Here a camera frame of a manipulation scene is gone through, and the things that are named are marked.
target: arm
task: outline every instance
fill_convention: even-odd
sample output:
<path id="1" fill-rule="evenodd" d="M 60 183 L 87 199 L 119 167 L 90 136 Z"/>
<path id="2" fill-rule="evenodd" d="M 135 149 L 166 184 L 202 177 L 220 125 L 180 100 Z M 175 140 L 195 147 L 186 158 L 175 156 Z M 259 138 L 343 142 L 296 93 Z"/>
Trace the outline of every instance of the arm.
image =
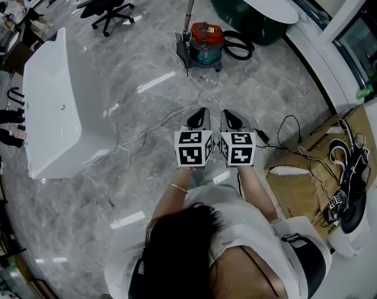
<path id="1" fill-rule="evenodd" d="M 19 4 L 21 4 L 21 6 L 25 7 L 26 6 L 26 3 L 24 2 L 24 0 L 14 0 L 15 2 L 18 2 Z"/>
<path id="2" fill-rule="evenodd" d="M 2 20 L 4 21 L 5 25 L 8 28 L 12 29 L 14 27 L 14 23 L 12 21 L 8 20 L 7 17 L 2 16 Z"/>
<path id="3" fill-rule="evenodd" d="M 192 173 L 193 171 L 189 168 L 180 168 L 177 170 L 171 183 L 188 191 L 192 179 Z M 185 192 L 181 191 L 179 188 L 168 185 L 166 192 L 162 195 L 154 213 L 152 214 L 152 219 L 181 211 L 183 209 L 185 198 Z"/>
<path id="4" fill-rule="evenodd" d="M 276 220 L 278 218 L 276 208 L 252 166 L 239 166 L 238 172 L 246 201 L 258 208 L 269 222 Z"/>

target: metal pole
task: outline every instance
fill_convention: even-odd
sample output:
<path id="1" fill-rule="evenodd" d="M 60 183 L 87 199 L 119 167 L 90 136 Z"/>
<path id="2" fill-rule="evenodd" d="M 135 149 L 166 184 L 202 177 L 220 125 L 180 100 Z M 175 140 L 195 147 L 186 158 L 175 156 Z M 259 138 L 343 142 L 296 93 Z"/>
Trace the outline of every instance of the metal pole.
<path id="1" fill-rule="evenodd" d="M 187 12 L 186 12 L 186 17 L 184 19 L 184 26 L 183 26 L 183 33 L 186 34 L 187 31 L 189 30 L 189 23 L 190 23 L 190 18 L 191 18 L 191 11 L 193 9 L 194 5 L 194 0 L 188 0 L 188 6 L 187 6 Z"/>

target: black hose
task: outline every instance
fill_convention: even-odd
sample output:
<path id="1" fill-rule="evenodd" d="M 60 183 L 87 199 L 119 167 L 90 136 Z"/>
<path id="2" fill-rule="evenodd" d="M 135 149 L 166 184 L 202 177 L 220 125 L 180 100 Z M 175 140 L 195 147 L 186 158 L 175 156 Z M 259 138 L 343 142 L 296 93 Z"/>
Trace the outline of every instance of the black hose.
<path id="1" fill-rule="evenodd" d="M 238 39 L 238 40 L 240 40 L 244 43 L 244 44 L 239 44 L 239 43 L 234 43 L 234 42 L 230 42 L 230 41 L 226 40 L 223 48 L 230 56 L 232 56 L 234 59 L 241 60 L 241 61 L 248 60 L 252 57 L 252 51 L 255 48 L 254 48 L 252 42 L 250 40 L 246 39 L 241 33 L 238 33 L 238 32 L 235 32 L 235 31 L 223 31 L 223 35 L 225 37 L 233 37 L 233 38 Z M 238 47 L 240 49 L 247 50 L 248 54 L 244 57 L 242 57 L 240 55 L 236 55 L 236 54 L 232 53 L 232 51 L 229 49 L 229 47 Z"/>

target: black and white marker cube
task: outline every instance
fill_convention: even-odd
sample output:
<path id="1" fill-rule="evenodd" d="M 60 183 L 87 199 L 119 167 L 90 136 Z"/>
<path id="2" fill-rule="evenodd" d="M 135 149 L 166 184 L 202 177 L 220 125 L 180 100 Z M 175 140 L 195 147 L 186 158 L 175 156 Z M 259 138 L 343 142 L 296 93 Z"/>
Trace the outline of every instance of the black and white marker cube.
<path id="1" fill-rule="evenodd" d="M 205 166 L 213 149 L 212 131 L 176 131 L 178 167 Z"/>
<path id="2" fill-rule="evenodd" d="M 255 147 L 255 133 L 220 133 L 220 152 L 227 166 L 253 165 Z"/>

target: bracelet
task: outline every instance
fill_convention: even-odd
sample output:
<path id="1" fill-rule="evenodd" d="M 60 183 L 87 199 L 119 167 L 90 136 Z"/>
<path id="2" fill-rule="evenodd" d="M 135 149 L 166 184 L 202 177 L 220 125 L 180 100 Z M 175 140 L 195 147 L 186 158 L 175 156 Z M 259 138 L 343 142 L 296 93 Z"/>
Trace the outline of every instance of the bracelet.
<path id="1" fill-rule="evenodd" d="M 182 192 L 185 192 L 186 193 L 186 195 L 189 193 L 188 191 L 186 191 L 184 188 L 181 188 L 181 187 L 179 187 L 178 185 L 176 185 L 176 184 L 173 184 L 173 183 L 169 183 L 168 185 L 171 185 L 171 186 L 173 186 L 173 187 L 175 187 L 175 188 L 177 188 L 177 189 L 180 189 Z"/>

